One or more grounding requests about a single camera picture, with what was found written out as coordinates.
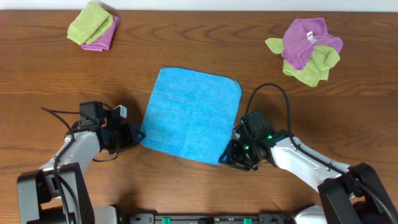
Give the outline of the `blue microfiber cloth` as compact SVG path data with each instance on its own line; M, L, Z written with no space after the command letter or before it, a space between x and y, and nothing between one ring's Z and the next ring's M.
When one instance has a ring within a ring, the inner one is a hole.
M228 77L162 68L142 121L141 144L216 165L231 140L241 96L240 84Z

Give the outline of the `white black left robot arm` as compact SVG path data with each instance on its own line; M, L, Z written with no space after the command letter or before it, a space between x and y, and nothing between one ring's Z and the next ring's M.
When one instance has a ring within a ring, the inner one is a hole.
M21 223L128 223L115 205L92 206L83 178L90 162L108 151L114 159L145 134L126 121L127 109L99 101L80 104L80 119L67 125L62 147L39 169L17 179Z

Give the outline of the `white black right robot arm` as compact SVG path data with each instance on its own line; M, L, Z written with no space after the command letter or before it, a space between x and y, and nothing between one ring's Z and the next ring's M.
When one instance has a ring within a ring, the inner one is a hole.
M377 172L366 163L336 162L271 126L234 128L221 164L250 171L261 161L287 170L315 189L327 223L397 223L397 210Z

